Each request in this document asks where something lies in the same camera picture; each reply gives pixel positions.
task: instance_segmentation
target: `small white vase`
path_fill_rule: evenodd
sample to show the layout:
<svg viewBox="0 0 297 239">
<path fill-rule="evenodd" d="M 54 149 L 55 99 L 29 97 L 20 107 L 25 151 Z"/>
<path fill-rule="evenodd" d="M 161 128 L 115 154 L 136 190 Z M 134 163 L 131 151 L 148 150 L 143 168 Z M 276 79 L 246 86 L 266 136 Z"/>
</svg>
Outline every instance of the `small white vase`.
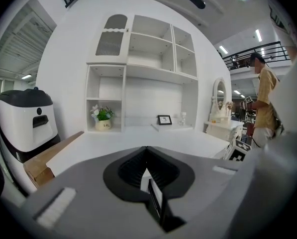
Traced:
<svg viewBox="0 0 297 239">
<path fill-rule="evenodd" d="M 227 109 L 227 117 L 228 117 L 228 120 L 231 120 L 231 110 L 230 109 Z"/>
<path fill-rule="evenodd" d="M 96 121 L 95 129 L 97 131 L 105 131 L 112 127 L 110 119 Z"/>
</svg>

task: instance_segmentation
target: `white table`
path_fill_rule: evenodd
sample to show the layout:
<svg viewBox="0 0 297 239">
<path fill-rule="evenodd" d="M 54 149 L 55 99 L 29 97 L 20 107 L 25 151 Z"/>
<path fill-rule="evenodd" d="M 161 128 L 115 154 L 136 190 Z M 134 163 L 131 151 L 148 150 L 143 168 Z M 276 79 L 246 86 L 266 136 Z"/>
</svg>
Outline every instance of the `white table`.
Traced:
<svg viewBox="0 0 297 239">
<path fill-rule="evenodd" d="M 225 149 L 228 142 L 194 130 L 157 132 L 151 126 L 127 126 L 125 132 L 119 134 L 84 133 L 54 156 L 47 166 L 58 176 L 79 162 L 142 146 L 217 158 L 216 154 Z"/>
<path fill-rule="evenodd" d="M 206 133 L 219 139 L 231 142 L 234 138 L 242 136 L 244 122 L 229 120 L 221 123 L 205 122 L 208 125 Z"/>
</svg>

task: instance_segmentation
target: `cabinet door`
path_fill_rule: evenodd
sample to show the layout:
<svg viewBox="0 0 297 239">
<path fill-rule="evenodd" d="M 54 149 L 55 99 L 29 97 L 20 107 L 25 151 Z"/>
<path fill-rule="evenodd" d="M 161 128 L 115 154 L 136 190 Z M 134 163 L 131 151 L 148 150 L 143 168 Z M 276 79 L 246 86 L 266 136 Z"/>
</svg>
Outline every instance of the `cabinet door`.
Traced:
<svg viewBox="0 0 297 239">
<path fill-rule="evenodd" d="M 88 64 L 126 64 L 134 15 L 110 14 L 92 41 Z"/>
</svg>

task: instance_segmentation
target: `beige shirt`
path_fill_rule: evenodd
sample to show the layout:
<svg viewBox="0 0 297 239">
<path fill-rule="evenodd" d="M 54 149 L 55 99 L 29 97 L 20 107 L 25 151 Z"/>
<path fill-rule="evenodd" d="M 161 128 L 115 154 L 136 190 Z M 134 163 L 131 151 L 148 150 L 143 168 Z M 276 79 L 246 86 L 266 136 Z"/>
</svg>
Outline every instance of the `beige shirt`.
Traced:
<svg viewBox="0 0 297 239">
<path fill-rule="evenodd" d="M 269 106 L 257 109 L 256 123 L 254 127 L 266 127 L 274 131 L 277 128 L 277 122 L 273 116 L 273 107 L 268 95 L 279 83 L 279 80 L 268 66 L 265 66 L 261 70 L 259 80 L 260 85 L 257 100 L 265 102 Z"/>
</svg>

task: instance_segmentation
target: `oval mirror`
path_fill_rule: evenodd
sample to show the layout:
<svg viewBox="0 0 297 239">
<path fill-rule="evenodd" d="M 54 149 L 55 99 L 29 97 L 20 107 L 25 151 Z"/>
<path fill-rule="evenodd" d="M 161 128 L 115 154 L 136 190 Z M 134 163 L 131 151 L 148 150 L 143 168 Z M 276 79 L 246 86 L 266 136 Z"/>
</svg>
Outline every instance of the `oval mirror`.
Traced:
<svg viewBox="0 0 297 239">
<path fill-rule="evenodd" d="M 225 89 L 224 83 L 222 81 L 220 81 L 218 83 L 218 87 L 217 87 L 217 104 L 218 104 L 219 110 L 224 105 L 225 91 L 226 91 L 226 89 Z"/>
</svg>

